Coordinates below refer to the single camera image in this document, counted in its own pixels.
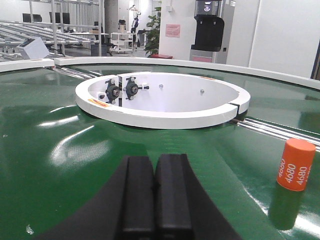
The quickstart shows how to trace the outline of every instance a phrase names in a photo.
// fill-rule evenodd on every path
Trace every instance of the green leaves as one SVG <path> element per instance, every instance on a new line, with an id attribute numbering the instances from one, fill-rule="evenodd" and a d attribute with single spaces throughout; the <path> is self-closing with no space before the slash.
<path id="1" fill-rule="evenodd" d="M 146 54 L 158 54 L 159 53 L 159 41 L 160 41 L 160 23 L 161 23 L 161 7 L 155 7 L 153 16 L 148 16 L 150 22 L 146 24 L 148 28 L 151 28 L 146 34 L 147 43 L 144 47 Z"/>

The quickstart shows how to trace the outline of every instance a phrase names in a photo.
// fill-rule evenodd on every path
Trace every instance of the white rack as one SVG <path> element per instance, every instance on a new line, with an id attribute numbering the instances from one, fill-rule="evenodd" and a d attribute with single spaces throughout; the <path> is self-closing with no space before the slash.
<path id="1" fill-rule="evenodd" d="M 23 0 L 23 1 L 28 1 L 29 2 L 29 6 L 30 6 L 30 17 L 31 17 L 31 23 L 34 23 L 34 18 L 33 18 L 33 6 L 32 6 L 32 2 L 37 2 L 37 3 L 49 3 L 51 4 L 51 12 L 52 12 L 52 34 L 53 34 L 53 44 L 54 44 L 54 48 L 57 49 L 58 48 L 58 33 L 57 33 L 57 26 L 61 26 L 61 31 L 64 31 L 64 27 L 83 27 L 83 28 L 97 28 L 98 27 L 98 36 L 99 36 L 99 56 L 102 55 L 102 43 L 101 43 L 101 39 L 102 39 L 102 35 L 101 35 L 101 20 L 102 20 L 102 16 L 101 16 L 101 11 L 102 11 L 102 6 L 101 6 L 101 1 L 100 0 Z M 78 5 L 89 5 L 89 6 L 98 6 L 99 7 L 99 13 L 98 13 L 98 26 L 94 26 L 94 25 L 72 25 L 72 24 L 64 24 L 63 23 L 63 13 L 62 13 L 62 8 L 60 11 L 60 22 L 61 23 L 56 23 L 56 8 L 55 8 L 55 4 L 63 4 L 63 3 L 67 3 L 67 4 L 78 4 Z"/>
<path id="2" fill-rule="evenodd" d="M 13 22 L 0 20 L 0 44 L 15 47 L 23 43 L 28 37 L 35 36 L 42 38 L 45 44 L 54 44 L 54 32 L 47 23 L 37 26 L 37 23 Z M 71 35 L 70 33 L 56 32 L 56 43 L 65 44 L 90 44 L 97 43 L 88 38 Z"/>
<path id="3" fill-rule="evenodd" d="M 133 36 L 133 33 L 112 32 L 111 43 L 114 44 L 115 47 L 111 50 L 118 53 L 133 52 Z"/>

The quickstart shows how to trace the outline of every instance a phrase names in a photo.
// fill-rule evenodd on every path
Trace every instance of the white wall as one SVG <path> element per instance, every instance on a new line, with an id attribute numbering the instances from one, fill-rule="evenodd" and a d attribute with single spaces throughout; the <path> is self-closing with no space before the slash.
<path id="1" fill-rule="evenodd" d="M 22 22 L 22 13 L 30 13 L 28 1 L 21 0 L 0 0 L 0 20 Z M 50 23 L 49 12 L 51 12 L 50 3 L 32 2 L 33 14 L 40 14 L 42 21 Z"/>
<path id="2" fill-rule="evenodd" d="M 319 11 L 319 0 L 237 0 L 227 64 L 309 78 Z"/>
<path id="3" fill-rule="evenodd" d="M 166 11 L 169 0 L 162 1 L 159 54 L 174 59 L 189 60 L 191 45 L 195 44 L 197 22 L 194 19 L 195 0 L 172 0 L 172 11 Z M 180 25 L 180 38 L 166 36 L 166 24 Z"/>

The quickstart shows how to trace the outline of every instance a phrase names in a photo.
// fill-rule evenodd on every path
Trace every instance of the orange battery cell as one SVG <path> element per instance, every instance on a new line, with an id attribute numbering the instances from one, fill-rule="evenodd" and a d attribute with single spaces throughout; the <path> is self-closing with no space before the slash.
<path id="1" fill-rule="evenodd" d="M 292 191 L 306 188 L 316 146 L 306 140 L 290 138 L 285 142 L 277 182 Z"/>

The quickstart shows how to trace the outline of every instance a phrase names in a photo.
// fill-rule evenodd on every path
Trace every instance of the green conveyor belt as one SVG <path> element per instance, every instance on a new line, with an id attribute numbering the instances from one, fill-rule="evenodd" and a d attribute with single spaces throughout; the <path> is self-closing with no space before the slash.
<path id="1" fill-rule="evenodd" d="M 251 94 L 244 117 L 320 133 L 318 90 L 189 67 L 70 68 L 104 75 L 152 71 L 224 80 Z M 98 119 L 76 105 L 75 87 L 81 81 L 44 68 L 0 73 L 1 240 L 31 239 L 70 216 L 108 180 L 123 155 L 148 155 L 155 165 L 162 153 L 188 154 L 201 184 L 244 240 L 320 239 L 319 152 L 306 190 L 290 192 L 276 184 L 283 140 L 228 122 L 159 130 Z M 26 232 L 28 225 L 33 235 Z"/>

